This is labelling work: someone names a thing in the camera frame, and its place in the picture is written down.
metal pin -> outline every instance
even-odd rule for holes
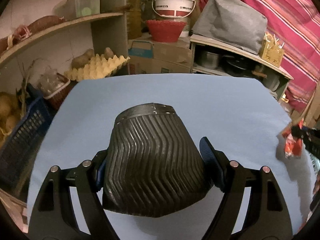
[[[59,167],[57,165],[54,165],[50,168],[51,172],[56,172],[59,169]]]
[[[238,167],[238,166],[239,166],[239,163],[238,163],[238,162],[236,162],[236,161],[231,161],[231,162],[230,162],[230,165],[231,165],[231,167],[236,168],[236,167]]]
[[[82,163],[82,166],[84,167],[89,167],[91,165],[91,161],[90,160],[85,160],[83,163]]]
[[[271,170],[268,166],[263,166],[262,167],[262,170],[265,172],[265,173],[269,173]]]

striped fabric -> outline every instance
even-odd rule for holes
[[[208,0],[199,0],[201,10]],[[311,0],[241,0],[268,19],[268,31],[284,45],[281,66],[294,77],[286,96],[302,111],[320,78],[320,14]]]

egg carton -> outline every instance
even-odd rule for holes
[[[109,77],[116,73],[123,65],[125,65],[130,58],[124,58],[124,56],[106,59],[102,54],[98,54],[92,57],[88,64],[84,65],[83,68],[73,68],[65,71],[64,75],[70,80],[81,81],[85,79],[100,79]]]

table surface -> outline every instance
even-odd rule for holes
[[[254,79],[200,74],[131,75],[85,80],[76,85],[55,116],[36,158],[28,218],[51,166],[66,169],[92,159],[108,147],[120,112],[150,102],[173,106],[197,147],[207,136],[215,149],[244,167],[269,166],[286,200],[293,232],[297,232],[302,217],[308,214],[315,175],[306,154],[300,160],[284,158],[284,140],[278,134],[289,117]],[[234,232],[242,227],[249,194],[248,188]],[[121,239],[196,240],[207,230],[222,196],[213,187],[201,201],[161,218],[110,211],[106,214]],[[88,233],[75,188],[71,189],[71,198],[79,228]]]
[[[217,40],[214,40],[214,39],[211,39],[211,38],[207,38],[207,37],[204,37],[204,36],[201,36],[201,35],[197,35],[197,34],[193,34],[191,36],[191,38],[190,38],[190,41],[191,42],[195,42],[195,43],[199,43],[199,44],[205,44],[205,45],[217,47],[217,48],[220,48],[220,49],[225,49],[225,50],[231,51],[233,53],[239,54],[241,56],[250,58],[250,59],[252,59],[254,61],[262,63],[263,65],[265,65],[265,66],[277,71],[278,73],[280,73],[281,75],[284,75],[288,79],[293,79],[293,77],[284,68],[276,67],[276,66],[272,65],[271,63],[269,63],[269,62],[263,60],[262,58],[260,58],[259,55],[252,54],[250,52],[247,52],[247,51],[245,51],[243,49],[240,49],[240,48],[237,48],[235,46],[232,46],[232,45],[229,45],[229,44],[226,44],[224,42],[217,41]]]

red plastic bowl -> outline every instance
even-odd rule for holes
[[[169,20],[148,20],[146,21],[146,24],[154,41],[176,42],[187,23]]]

